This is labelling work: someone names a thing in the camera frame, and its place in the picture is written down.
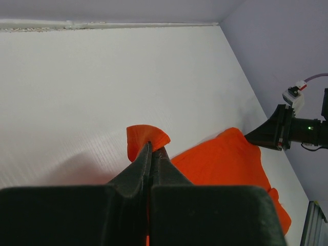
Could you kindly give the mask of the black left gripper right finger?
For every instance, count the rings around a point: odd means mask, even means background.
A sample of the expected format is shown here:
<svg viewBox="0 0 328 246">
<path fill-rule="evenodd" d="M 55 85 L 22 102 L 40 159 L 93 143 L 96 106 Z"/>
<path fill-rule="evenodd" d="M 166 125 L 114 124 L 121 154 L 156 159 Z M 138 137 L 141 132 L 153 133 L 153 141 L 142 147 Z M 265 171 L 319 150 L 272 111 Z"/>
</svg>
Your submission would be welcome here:
<svg viewBox="0 0 328 246">
<path fill-rule="evenodd" d="M 170 162 L 152 157 L 150 245 L 286 245 L 274 204 L 255 186 L 196 186 Z"/>
</svg>

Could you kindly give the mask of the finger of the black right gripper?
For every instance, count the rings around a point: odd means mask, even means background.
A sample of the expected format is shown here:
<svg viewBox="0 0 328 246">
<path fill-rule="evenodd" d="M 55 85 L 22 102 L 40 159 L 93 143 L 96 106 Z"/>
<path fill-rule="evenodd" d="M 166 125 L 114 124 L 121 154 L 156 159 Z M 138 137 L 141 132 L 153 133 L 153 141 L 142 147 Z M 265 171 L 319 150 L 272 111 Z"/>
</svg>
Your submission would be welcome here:
<svg viewBox="0 0 328 246">
<path fill-rule="evenodd" d="M 256 146 L 281 151 L 279 144 L 284 119 L 284 105 L 278 105 L 272 116 L 245 135 L 246 140 Z"/>
</svg>

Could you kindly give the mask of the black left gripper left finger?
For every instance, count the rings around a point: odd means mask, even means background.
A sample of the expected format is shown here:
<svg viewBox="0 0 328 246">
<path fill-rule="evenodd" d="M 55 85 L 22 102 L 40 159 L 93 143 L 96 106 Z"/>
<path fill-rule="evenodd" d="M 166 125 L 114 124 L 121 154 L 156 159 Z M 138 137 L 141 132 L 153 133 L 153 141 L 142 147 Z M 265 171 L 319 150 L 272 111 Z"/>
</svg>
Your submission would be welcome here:
<svg viewBox="0 0 328 246">
<path fill-rule="evenodd" d="M 145 245 L 151 144 L 102 185 L 1 190 L 1 245 Z"/>
</svg>

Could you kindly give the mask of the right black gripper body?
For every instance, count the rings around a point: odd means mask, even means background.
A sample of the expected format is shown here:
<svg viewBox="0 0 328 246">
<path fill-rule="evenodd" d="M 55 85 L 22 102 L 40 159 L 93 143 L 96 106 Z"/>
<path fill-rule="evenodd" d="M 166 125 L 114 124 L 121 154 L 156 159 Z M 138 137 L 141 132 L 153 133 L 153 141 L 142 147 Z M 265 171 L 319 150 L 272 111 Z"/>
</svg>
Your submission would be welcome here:
<svg viewBox="0 0 328 246">
<path fill-rule="evenodd" d="M 285 105 L 283 107 L 283 115 L 281 120 L 281 127 L 279 133 L 278 146 L 282 150 L 288 150 L 291 147 L 290 130 L 292 120 L 295 117 L 295 111 L 291 106 Z"/>
</svg>

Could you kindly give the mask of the orange t-shirt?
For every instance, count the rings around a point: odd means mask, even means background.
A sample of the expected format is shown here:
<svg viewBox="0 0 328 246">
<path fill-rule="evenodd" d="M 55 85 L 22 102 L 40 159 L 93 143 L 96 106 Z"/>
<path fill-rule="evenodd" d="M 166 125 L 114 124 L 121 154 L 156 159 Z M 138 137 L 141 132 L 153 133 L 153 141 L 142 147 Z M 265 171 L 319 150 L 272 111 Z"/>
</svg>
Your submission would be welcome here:
<svg viewBox="0 0 328 246">
<path fill-rule="evenodd" d="M 134 161 L 147 142 L 153 151 L 170 142 L 161 129 L 149 125 L 127 127 L 128 159 Z M 279 203 L 279 194 L 272 188 L 262 168 L 261 153 L 257 146 L 246 141 L 237 128 L 229 128 L 174 157 L 171 162 L 195 185 L 251 185 L 264 188 L 275 206 L 283 234 L 291 218 Z"/>
</svg>

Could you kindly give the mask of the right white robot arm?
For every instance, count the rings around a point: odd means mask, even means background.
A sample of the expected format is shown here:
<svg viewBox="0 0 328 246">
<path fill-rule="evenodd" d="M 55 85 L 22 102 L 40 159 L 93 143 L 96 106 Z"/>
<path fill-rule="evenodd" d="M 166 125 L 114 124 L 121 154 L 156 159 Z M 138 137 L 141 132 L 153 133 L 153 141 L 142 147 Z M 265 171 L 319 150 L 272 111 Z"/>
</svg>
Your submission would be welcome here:
<svg viewBox="0 0 328 246">
<path fill-rule="evenodd" d="M 321 115 L 325 120 L 296 118 L 291 106 L 280 104 L 266 122 L 245 138 L 253 145 L 277 151 L 288 150 L 292 142 L 327 149 L 327 89 Z"/>
</svg>

